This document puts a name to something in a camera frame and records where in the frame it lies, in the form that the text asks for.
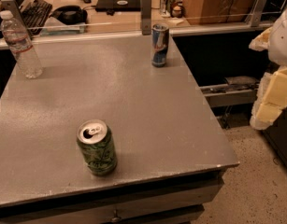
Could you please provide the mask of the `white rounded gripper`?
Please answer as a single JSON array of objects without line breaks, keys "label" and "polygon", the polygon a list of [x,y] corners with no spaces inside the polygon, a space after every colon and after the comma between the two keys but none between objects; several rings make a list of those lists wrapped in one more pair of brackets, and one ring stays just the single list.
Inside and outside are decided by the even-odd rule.
[{"label": "white rounded gripper", "polygon": [[[272,28],[265,29],[251,41],[249,48],[256,51],[268,49],[270,61],[287,66],[287,8]],[[264,73],[251,110],[250,125],[255,130],[265,130],[286,107],[287,67],[280,67],[273,74]]]}]

